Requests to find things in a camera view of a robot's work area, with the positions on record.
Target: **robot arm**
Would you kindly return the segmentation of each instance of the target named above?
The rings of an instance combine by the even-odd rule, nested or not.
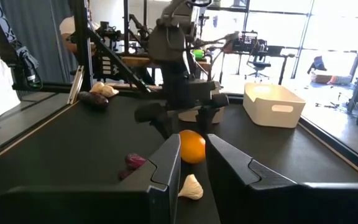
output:
[[[296,183],[213,134],[206,143],[222,224],[358,223],[358,184]]]
[[[38,61],[31,55],[26,46],[16,38],[0,5],[0,58],[14,70],[17,84],[29,88],[39,88],[37,75]]]

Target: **window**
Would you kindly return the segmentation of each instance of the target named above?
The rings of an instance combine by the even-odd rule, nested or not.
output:
[[[297,52],[298,51],[295,49],[283,49],[281,53],[284,55],[288,55],[288,54],[296,55]],[[277,84],[278,78],[280,77],[280,74],[281,74],[283,61],[284,61],[284,58],[278,58],[278,57],[267,58],[267,62],[269,62],[272,66],[265,68],[265,70],[261,71],[261,73],[270,76],[272,79],[272,82],[274,84]],[[285,71],[284,71],[284,79],[291,78],[294,64],[295,64],[295,58],[287,58],[287,64],[285,65]]]
[[[253,0],[250,10],[307,13],[310,0]]]
[[[246,30],[258,32],[268,45],[299,47],[305,20],[306,16],[251,12]]]
[[[244,7],[247,6],[247,0],[220,0],[221,7]]]
[[[203,40],[215,40],[234,31],[243,30],[243,12],[206,10],[205,16],[209,16],[209,19],[203,27]]]
[[[358,1],[315,0],[312,13],[330,17],[358,17]]]
[[[312,16],[304,48],[357,50],[358,19]]]
[[[327,52],[323,50],[303,50],[300,57],[296,77],[305,77],[310,65],[317,56],[323,56],[323,62],[332,75],[348,75],[356,54],[343,52]]]

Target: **black curtain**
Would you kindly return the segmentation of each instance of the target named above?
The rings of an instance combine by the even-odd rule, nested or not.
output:
[[[1,0],[17,38],[38,60],[44,82],[70,83],[76,60],[63,46],[59,25],[71,16],[63,0]]]

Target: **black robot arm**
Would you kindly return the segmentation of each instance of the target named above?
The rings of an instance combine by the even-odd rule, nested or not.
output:
[[[297,184],[215,135],[206,142],[222,224],[358,223],[358,184]]]
[[[22,186],[0,195],[0,224],[175,223],[180,137],[112,185]]]
[[[37,75],[38,61],[26,46],[16,38],[0,5],[0,58],[8,67],[13,68],[14,79],[18,85],[29,88],[40,88]]]

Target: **person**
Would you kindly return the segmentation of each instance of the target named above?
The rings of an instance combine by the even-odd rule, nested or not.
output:
[[[73,8],[74,8],[73,1],[69,1],[68,5],[70,7],[70,10],[73,12]],[[97,24],[92,21],[92,11],[91,11],[90,7],[89,7],[89,14],[90,14],[90,20],[91,20],[91,25],[93,26],[93,29],[95,29],[95,30],[98,29],[100,27],[100,24]],[[62,35],[62,39],[63,39],[66,49],[76,55],[77,45],[71,43],[68,40],[69,36],[71,36],[75,32],[74,16],[65,18],[62,21],[62,23],[60,23],[59,29],[60,29],[60,34]],[[96,49],[94,44],[91,44],[91,49],[92,49],[92,55],[94,55],[95,49]]]
[[[68,5],[70,7],[71,12],[73,12],[74,10],[74,1],[75,0],[69,0],[68,1]],[[92,10],[91,10],[91,1],[88,0],[88,10],[89,10],[89,15],[90,15],[90,24],[93,26],[94,30],[97,30],[100,28],[100,24],[92,21]],[[74,16],[70,16],[65,18],[61,23],[60,23],[60,35],[62,36],[62,40],[64,42],[64,46],[65,48],[74,54],[74,56],[77,58],[77,45],[73,44],[72,42],[70,42],[70,40],[68,40],[69,36],[71,36],[74,32],[75,32],[75,20],[74,20]],[[98,76],[97,74],[102,73],[100,71],[100,66],[98,63],[98,58],[95,56],[96,53],[96,46],[91,43],[91,54],[92,54],[92,67],[94,70],[94,73],[96,74],[96,78],[98,81],[101,80],[101,78],[103,78],[104,80],[106,80],[106,77],[104,76]],[[146,68],[140,68],[140,67],[136,67],[132,69],[135,74],[141,78],[146,84],[148,85],[155,85],[155,82],[153,80],[153,78],[150,76],[150,74],[148,73]],[[123,77],[122,75],[115,74],[114,75],[114,80],[124,80],[126,81],[126,78]]]

